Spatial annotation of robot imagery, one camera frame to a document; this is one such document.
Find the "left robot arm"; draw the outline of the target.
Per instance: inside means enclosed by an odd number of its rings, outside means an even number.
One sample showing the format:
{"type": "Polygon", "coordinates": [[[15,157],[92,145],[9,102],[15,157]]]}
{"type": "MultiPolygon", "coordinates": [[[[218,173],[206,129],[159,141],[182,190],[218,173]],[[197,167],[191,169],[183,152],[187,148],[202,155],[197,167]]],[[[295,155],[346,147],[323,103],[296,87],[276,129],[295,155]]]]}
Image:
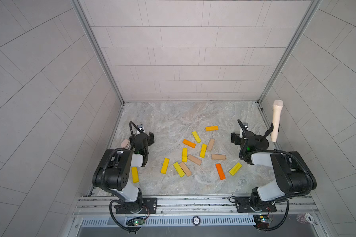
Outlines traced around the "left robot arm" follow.
{"type": "Polygon", "coordinates": [[[96,168],[92,183],[107,193],[119,198],[118,208],[124,213],[139,213],[142,210],[142,192],[130,180],[131,169],[145,167],[148,147],[154,144],[154,134],[140,133],[121,143],[117,149],[107,149],[96,168]]]}

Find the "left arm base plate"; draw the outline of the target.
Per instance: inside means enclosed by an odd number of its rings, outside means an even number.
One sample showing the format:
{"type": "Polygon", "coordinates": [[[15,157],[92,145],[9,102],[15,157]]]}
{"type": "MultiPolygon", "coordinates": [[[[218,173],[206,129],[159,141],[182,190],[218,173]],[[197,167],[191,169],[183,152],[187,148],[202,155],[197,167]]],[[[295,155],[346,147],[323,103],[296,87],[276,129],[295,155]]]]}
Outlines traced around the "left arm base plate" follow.
{"type": "Polygon", "coordinates": [[[116,214],[155,214],[157,201],[155,197],[143,197],[135,202],[120,202],[114,206],[114,209],[116,214]]]}

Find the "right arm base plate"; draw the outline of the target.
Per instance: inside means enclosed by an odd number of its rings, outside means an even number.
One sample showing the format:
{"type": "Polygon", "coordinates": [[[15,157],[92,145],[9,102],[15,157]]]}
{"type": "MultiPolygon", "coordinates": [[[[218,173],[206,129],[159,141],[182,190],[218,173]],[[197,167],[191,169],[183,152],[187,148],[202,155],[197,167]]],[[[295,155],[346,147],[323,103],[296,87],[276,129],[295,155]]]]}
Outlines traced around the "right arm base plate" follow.
{"type": "Polygon", "coordinates": [[[277,212],[273,201],[262,201],[258,197],[234,197],[233,199],[238,213],[277,212]]]}

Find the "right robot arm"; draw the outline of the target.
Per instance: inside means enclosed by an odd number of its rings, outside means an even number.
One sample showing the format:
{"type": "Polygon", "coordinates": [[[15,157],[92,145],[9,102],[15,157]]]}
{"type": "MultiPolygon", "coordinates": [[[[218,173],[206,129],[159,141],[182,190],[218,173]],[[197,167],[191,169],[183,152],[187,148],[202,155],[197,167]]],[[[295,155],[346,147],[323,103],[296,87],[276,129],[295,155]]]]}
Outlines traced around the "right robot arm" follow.
{"type": "Polygon", "coordinates": [[[314,175],[298,152],[270,150],[265,135],[256,135],[248,130],[233,132],[230,141],[240,147],[239,158],[242,161],[270,167],[275,175],[270,183],[254,188],[250,197],[235,197],[237,212],[275,212],[278,201],[306,196],[317,187],[314,175]]]}

